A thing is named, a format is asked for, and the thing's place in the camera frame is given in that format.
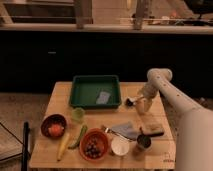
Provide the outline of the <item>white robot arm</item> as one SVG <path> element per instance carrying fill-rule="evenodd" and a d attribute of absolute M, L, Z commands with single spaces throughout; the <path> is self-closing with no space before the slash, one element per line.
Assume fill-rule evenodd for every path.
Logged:
<path fill-rule="evenodd" d="M 213 111 L 176 88 L 170 82 L 172 76 L 167 68 L 149 69 L 141 93 L 153 99 L 160 91 L 181 114 L 174 171 L 213 171 Z"/>

